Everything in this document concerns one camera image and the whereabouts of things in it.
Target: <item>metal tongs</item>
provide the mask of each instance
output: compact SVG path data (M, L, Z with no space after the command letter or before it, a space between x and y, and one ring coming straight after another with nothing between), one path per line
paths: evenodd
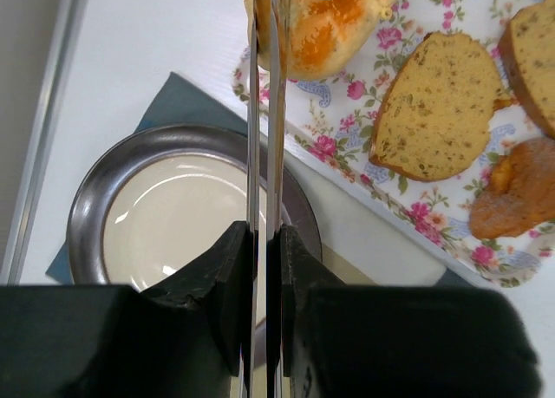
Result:
M259 74L258 15L261 0L252 2L251 65L248 107L247 223L252 250L251 332L241 344L239 381L241 398L252 397L254 333L256 329L259 215ZM285 87L289 49L290 0L270 0L270 111L268 127L268 179L266 212L266 361L267 396L281 398L283 380L283 335L279 233L284 173Z

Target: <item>tray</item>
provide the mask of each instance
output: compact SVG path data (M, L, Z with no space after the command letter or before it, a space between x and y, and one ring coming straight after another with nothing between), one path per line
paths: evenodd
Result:
M344 181L363 186L365 197L381 201L391 215L410 224L405 232L419 232L501 287L528 281L555 245L555 220L517 238L489 240L474 238L467 226L470 205L487 184L499 156L540 135L522 108L498 111L490 121L486 151L464 173L434 183L406 179L369 163L369 136L389 84L426 33L463 31L480 40L506 83L497 41L520 8L540 1L398 0L393 17L376 27L344 71L320 82L290 80L287 89L287 134L299 147L336 169ZM246 50L232 78L234 94L245 102L250 99L249 58ZM263 112L269 97L269 75L261 71Z

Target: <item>white plate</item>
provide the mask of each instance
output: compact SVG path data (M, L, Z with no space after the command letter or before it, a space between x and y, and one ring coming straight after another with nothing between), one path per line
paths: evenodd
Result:
M265 258L266 192L260 189L259 257ZM104 264L114 283L145 290L210 248L245 220L246 174L207 155L147 166L116 196L104 228ZM265 260L258 261L257 323L266 312Z

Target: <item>orange pastry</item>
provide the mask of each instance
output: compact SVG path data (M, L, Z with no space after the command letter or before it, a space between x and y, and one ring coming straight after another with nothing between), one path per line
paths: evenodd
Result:
M396 0L291 0L288 77L319 80L341 71ZM251 38L252 2L245 0ZM270 0L257 0L258 64L270 69Z
M555 219L555 140L545 136L518 144L493 168L470 212L478 239L518 236Z

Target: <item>white table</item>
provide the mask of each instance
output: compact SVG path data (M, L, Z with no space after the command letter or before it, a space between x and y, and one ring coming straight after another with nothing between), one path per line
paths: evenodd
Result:
M242 0L87 1L67 62L69 76L21 284L51 283L44 272L64 240L69 207L84 174L134 130L170 71L245 117L246 108L230 86L245 45ZM444 266L419 246L298 160L288 156L287 162L307 193L327 246L379 284L433 284L440 277ZM555 260L545 266L555 268ZM555 275L542 271L534 284L503 291L540 351L545 396L555 396L550 274Z

